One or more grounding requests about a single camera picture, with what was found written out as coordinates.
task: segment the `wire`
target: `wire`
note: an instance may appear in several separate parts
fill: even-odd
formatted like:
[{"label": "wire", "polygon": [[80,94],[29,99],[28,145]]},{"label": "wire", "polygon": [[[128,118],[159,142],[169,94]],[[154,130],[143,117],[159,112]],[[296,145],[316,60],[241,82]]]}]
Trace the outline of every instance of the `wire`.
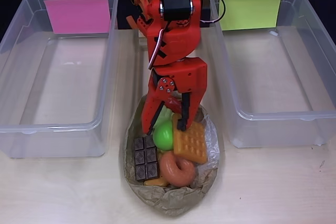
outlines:
[{"label": "wire", "polygon": [[153,64],[155,62],[156,56],[158,55],[157,52],[159,52],[159,49],[161,47],[162,39],[163,39],[163,34],[164,32],[168,29],[168,26],[170,25],[170,21],[167,22],[166,26],[162,28],[159,32],[159,36],[157,38],[157,42],[151,57],[151,60],[148,63],[148,69],[151,70],[153,68]]},{"label": "wire", "polygon": [[201,20],[202,23],[205,23],[205,24],[213,24],[213,23],[216,23],[216,22],[220,21],[220,20],[224,17],[225,12],[226,12],[226,6],[225,6],[225,2],[224,2],[224,0],[220,0],[220,1],[222,1],[222,3],[223,3],[223,7],[224,7],[224,10],[223,10],[222,15],[221,15],[219,18],[214,19],[214,20]]}]

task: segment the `orange toy food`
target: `orange toy food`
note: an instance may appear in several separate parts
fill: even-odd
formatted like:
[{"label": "orange toy food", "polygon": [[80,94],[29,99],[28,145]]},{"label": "orange toy food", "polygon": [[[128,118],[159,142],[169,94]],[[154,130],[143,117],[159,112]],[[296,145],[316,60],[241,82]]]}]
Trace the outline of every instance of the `orange toy food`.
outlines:
[{"label": "orange toy food", "polygon": [[163,186],[163,187],[165,187],[165,186],[169,185],[169,182],[162,175],[160,175],[160,178],[146,180],[143,184],[145,186]]},{"label": "orange toy food", "polygon": [[196,171],[192,162],[166,152],[160,159],[160,173],[173,186],[188,186],[195,179]]},{"label": "orange toy food", "polygon": [[205,164],[207,161],[204,127],[193,122],[185,132],[177,129],[181,115],[173,115],[174,154],[187,160]]}]

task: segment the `pink sticky note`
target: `pink sticky note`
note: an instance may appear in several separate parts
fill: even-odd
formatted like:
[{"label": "pink sticky note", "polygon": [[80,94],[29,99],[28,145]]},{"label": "pink sticky note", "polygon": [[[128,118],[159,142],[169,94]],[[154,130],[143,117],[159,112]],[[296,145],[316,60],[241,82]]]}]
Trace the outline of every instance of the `pink sticky note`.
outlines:
[{"label": "pink sticky note", "polygon": [[44,0],[55,34],[98,34],[110,30],[108,0]]}]

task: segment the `yellow sticky note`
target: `yellow sticky note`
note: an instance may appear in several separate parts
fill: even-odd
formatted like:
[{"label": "yellow sticky note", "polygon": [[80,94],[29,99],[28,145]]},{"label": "yellow sticky note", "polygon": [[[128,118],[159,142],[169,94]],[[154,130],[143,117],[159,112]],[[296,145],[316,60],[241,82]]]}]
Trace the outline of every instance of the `yellow sticky note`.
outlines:
[{"label": "yellow sticky note", "polygon": [[[277,26],[281,0],[224,0],[225,16],[220,20],[222,30],[270,28]],[[219,15],[223,13],[219,1]]]}]

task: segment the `green toy ball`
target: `green toy ball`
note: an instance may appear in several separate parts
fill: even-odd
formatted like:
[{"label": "green toy ball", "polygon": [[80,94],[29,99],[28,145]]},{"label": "green toy ball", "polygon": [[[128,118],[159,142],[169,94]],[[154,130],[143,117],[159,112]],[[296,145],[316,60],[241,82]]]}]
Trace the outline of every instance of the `green toy ball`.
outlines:
[{"label": "green toy ball", "polygon": [[155,146],[162,151],[173,149],[173,123],[171,120],[161,123],[153,133]]},{"label": "green toy ball", "polygon": [[168,109],[166,106],[163,106],[159,116],[156,119],[156,122],[153,128],[156,129],[157,127],[160,126],[161,123],[164,123],[167,120],[171,119],[172,115],[173,115],[173,111]]}]

